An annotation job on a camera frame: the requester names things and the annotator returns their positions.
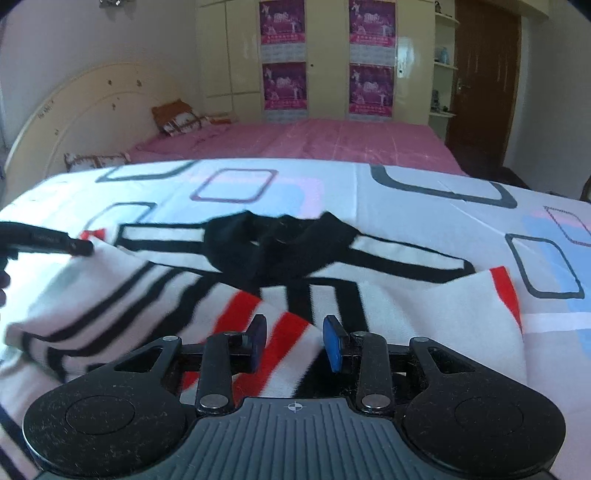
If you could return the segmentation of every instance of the pink bedsheet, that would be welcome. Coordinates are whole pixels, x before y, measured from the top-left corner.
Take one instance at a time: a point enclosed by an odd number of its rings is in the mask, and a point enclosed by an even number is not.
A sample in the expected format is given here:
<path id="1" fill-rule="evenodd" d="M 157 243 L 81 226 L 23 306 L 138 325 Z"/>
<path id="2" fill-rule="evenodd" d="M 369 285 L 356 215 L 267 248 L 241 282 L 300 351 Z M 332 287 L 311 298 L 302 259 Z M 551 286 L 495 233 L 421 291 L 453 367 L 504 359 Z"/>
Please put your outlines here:
<path id="1" fill-rule="evenodd" d="M 465 175 L 426 125 L 305 120 L 287 125 L 218 125 L 159 136 L 129 152 L 133 163 L 205 158 L 308 158 L 398 165 Z"/>

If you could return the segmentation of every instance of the poster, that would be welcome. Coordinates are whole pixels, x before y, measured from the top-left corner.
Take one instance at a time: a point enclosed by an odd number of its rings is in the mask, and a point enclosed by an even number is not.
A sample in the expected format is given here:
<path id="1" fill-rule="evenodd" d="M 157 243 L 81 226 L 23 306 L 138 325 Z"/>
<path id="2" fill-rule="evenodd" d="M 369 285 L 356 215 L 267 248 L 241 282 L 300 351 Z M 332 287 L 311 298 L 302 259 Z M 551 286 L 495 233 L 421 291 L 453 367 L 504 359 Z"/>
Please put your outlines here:
<path id="1" fill-rule="evenodd" d="M 262 62 L 305 61 L 304 0 L 272 0 L 259 8 Z"/>
<path id="2" fill-rule="evenodd" d="M 389 120 L 394 102 L 392 67 L 349 66 L 349 118 Z"/>
<path id="3" fill-rule="evenodd" d="M 396 4 L 349 0 L 351 63 L 396 65 Z"/>
<path id="4" fill-rule="evenodd" d="M 268 121 L 291 122 L 307 118 L 306 62 L 263 64 L 262 77 Z"/>

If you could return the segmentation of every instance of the white wall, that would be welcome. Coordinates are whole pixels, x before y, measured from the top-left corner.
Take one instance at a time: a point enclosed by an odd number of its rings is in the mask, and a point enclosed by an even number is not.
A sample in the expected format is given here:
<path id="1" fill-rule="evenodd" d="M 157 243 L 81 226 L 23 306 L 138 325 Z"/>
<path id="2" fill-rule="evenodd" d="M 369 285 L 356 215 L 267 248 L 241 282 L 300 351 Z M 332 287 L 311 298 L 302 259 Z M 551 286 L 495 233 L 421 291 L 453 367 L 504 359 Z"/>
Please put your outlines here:
<path id="1" fill-rule="evenodd" d="M 591 175 L 591 22 L 566 0 L 530 25 L 530 68 L 512 169 L 534 190 L 578 198 Z"/>
<path id="2" fill-rule="evenodd" d="M 527 92 L 529 68 L 530 68 L 530 22 L 527 17 L 521 17 L 521 57 L 519 59 L 519 79 L 517 96 L 515 97 L 515 111 L 511 133 L 507 142 L 503 166 L 513 168 L 515 155 L 517 154 L 517 142 L 521 136 L 524 121 L 525 94 Z"/>
<path id="3" fill-rule="evenodd" d="M 9 15 L 0 48 L 2 122 L 8 145 L 37 106 L 69 78 L 116 61 L 167 69 L 195 107 L 199 95 L 195 0 L 24 0 Z"/>

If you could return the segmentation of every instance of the shelf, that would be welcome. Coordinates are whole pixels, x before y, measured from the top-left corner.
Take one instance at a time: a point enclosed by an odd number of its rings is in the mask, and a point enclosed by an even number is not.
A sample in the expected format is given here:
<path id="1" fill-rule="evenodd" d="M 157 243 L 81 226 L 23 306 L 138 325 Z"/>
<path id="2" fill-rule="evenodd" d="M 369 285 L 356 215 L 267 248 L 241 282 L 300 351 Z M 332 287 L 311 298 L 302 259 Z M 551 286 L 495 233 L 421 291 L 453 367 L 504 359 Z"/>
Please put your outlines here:
<path id="1" fill-rule="evenodd" d="M 460 26 L 460 22 L 458 22 L 455 18 L 448 17 L 444 14 L 435 13 L 435 20 L 437 21 L 437 19 L 439 19 L 442 25 L 445 24 L 447 27 L 457 28 Z"/>
<path id="2" fill-rule="evenodd" d="M 453 118 L 455 117 L 455 113 L 450 112 L 429 112 L 429 116 L 439 116 L 441 118 Z"/>
<path id="3" fill-rule="evenodd" d="M 445 63 L 441 63 L 440 61 L 433 61 L 433 63 L 437 67 L 443 67 L 444 69 L 450 69 L 450 70 L 457 70 L 457 67 L 454 67 L 453 65 L 447 65 Z"/>

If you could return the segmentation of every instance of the door handle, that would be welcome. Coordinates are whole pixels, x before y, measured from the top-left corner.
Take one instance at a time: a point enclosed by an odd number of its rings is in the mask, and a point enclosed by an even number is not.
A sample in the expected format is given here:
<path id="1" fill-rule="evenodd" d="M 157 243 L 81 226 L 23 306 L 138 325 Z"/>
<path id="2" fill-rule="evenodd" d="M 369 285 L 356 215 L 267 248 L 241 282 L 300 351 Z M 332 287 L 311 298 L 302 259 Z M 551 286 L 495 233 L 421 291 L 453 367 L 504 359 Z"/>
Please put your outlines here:
<path id="1" fill-rule="evenodd" d="M 470 85 L 466 85 L 465 83 L 462 82 L 462 79 L 458 79 L 457 81 L 457 85 L 456 85 L 456 92 L 460 93 L 462 90 L 468 90 L 472 88 Z"/>

